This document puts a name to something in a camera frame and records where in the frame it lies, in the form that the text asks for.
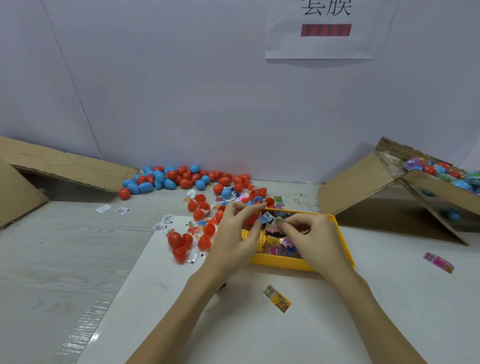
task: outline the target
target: finger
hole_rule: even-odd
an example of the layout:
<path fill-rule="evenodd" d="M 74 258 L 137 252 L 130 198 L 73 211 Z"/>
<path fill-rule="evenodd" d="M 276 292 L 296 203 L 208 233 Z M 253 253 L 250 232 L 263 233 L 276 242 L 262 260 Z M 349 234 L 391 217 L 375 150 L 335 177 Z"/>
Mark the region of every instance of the finger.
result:
<path fill-rule="evenodd" d="M 302 233 L 295 227 L 291 226 L 286 220 L 278 221 L 276 224 L 294 242 L 294 244 L 297 244 L 297 242 L 302 239 Z"/>
<path fill-rule="evenodd" d="M 255 252 L 257 250 L 257 242 L 258 238 L 260 237 L 260 232 L 262 231 L 262 224 L 259 221 L 256 221 L 252 228 L 250 229 L 250 233 L 248 234 L 248 238 L 245 239 L 245 244 L 249 246 Z"/>
<path fill-rule="evenodd" d="M 228 204 L 227 204 L 227 207 L 225 208 L 225 211 L 223 213 L 223 216 L 229 216 L 229 217 L 233 217 L 235 215 L 235 211 L 237 210 L 241 210 L 243 209 L 244 207 L 246 207 L 245 204 L 243 204 L 242 202 L 237 202 L 237 201 L 230 201 Z"/>
<path fill-rule="evenodd" d="M 242 211 L 240 211 L 238 214 L 237 214 L 237 219 L 241 221 L 241 223 L 243 224 L 243 222 L 248 219 L 252 214 L 254 214 L 255 212 L 260 212 L 262 211 L 265 207 L 267 207 L 267 204 L 264 202 L 263 204 L 255 204 L 255 205 L 250 205 L 250 206 L 246 206 L 243 208 Z"/>
<path fill-rule="evenodd" d="M 286 218 L 285 221 L 292 226 L 312 226 L 313 222 L 317 217 L 318 215 L 313 214 L 295 214 L 293 216 L 290 216 L 289 218 Z"/>

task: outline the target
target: hand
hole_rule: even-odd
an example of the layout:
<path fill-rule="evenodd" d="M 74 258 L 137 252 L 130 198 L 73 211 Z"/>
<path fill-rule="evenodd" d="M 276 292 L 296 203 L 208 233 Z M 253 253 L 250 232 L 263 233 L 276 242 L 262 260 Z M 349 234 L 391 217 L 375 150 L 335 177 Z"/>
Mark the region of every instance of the hand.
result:
<path fill-rule="evenodd" d="M 277 226 L 293 241 L 302 258 L 326 279 L 351 269 L 337 227 L 326 215 L 295 214 Z M 300 233 L 308 229 L 308 234 Z"/>
<path fill-rule="evenodd" d="M 267 204 L 247 206 L 231 201 L 218 226 L 212 248 L 205 259 L 202 268 L 219 279 L 221 284 L 236 271 L 243 268 L 251 260 L 257 250 L 257 241 L 262 225 L 256 221 L 250 230 L 248 238 L 241 238 L 243 222 L 253 213 L 262 211 Z"/>

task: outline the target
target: white paper label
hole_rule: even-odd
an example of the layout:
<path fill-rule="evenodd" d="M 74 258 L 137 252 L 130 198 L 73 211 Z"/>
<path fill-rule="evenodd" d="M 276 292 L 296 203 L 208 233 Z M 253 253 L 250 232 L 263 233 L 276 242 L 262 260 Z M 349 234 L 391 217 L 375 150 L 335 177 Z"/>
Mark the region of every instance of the white paper label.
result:
<path fill-rule="evenodd" d="M 156 230 L 156 231 L 158 231 L 158 232 L 161 232 L 161 231 L 165 230 L 166 228 L 167 228 L 167 227 L 164 226 L 164 225 L 163 225 L 162 223 L 160 223 L 160 222 L 158 222 L 158 223 L 156 223 L 154 226 L 152 226 L 152 229 L 153 229 L 153 230 Z"/>
<path fill-rule="evenodd" d="M 107 210 L 108 210 L 109 208 L 111 208 L 111 207 L 112 207 L 112 206 L 110 206 L 110 205 L 103 205 L 103 206 L 99 207 L 98 209 L 96 209 L 95 211 L 96 211 L 96 212 L 99 212 L 99 213 L 101 214 L 102 212 L 107 211 Z"/>
<path fill-rule="evenodd" d="M 187 196 L 190 198 L 194 198 L 195 196 L 197 196 L 197 193 L 195 192 L 195 190 L 190 190 L 187 192 Z"/>
<path fill-rule="evenodd" d="M 119 215 L 125 215 L 129 211 L 130 211 L 130 209 L 126 208 L 126 207 L 119 207 L 115 210 L 115 212 Z"/>
<path fill-rule="evenodd" d="M 196 251 L 195 249 L 191 249 L 191 250 L 187 253 L 187 263 L 194 264 L 195 261 L 196 261 L 197 258 L 198 258 L 198 254 L 199 254 L 198 251 Z"/>
<path fill-rule="evenodd" d="M 174 218 L 175 215 L 165 215 L 162 219 L 162 224 L 171 224 Z"/>

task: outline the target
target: yellow tray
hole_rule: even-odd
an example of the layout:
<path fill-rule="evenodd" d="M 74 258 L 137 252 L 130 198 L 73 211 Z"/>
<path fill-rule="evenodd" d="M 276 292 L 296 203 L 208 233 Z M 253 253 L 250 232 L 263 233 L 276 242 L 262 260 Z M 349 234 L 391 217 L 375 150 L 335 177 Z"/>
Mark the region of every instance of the yellow tray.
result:
<path fill-rule="evenodd" d="M 321 215 L 321 214 L 316 214 L 314 212 L 304 212 L 304 211 L 293 211 L 293 210 L 281 210 L 277 208 L 266 208 L 265 210 L 269 211 L 283 211 L 283 212 L 292 212 L 292 213 L 297 213 L 297 214 L 312 214 L 312 215 Z M 342 242 L 342 247 L 343 250 L 345 251 L 345 254 L 347 255 L 347 259 L 352 264 L 352 267 L 355 267 L 355 262 L 352 258 L 352 254 L 350 253 L 350 250 L 347 246 L 347 243 L 343 239 L 342 232 L 340 231 L 340 228 L 338 227 L 338 223 L 335 219 L 335 216 L 333 215 L 327 215 L 328 219 L 330 221 L 333 221 L 336 225 L 336 229 L 338 232 L 338 236 L 340 238 L 340 241 Z M 242 239 L 245 240 L 248 236 L 248 231 L 247 230 L 242 230 Z M 263 246 L 265 243 L 265 231 L 262 230 L 260 237 L 258 239 L 258 246 L 259 249 Z M 253 256 L 252 260 L 250 263 L 254 264 L 260 264 L 262 266 L 271 266 L 271 267 L 280 267 L 280 268 L 287 268 L 287 269 L 295 269 L 295 270 L 306 270 L 310 272 L 315 272 L 315 269 L 313 269 L 311 266 L 308 265 L 308 263 L 305 261 L 305 259 L 300 259 L 300 258 L 290 258 L 288 256 L 278 256 L 278 255 L 268 255 L 268 254 L 262 254 L 262 253 L 255 253 Z"/>

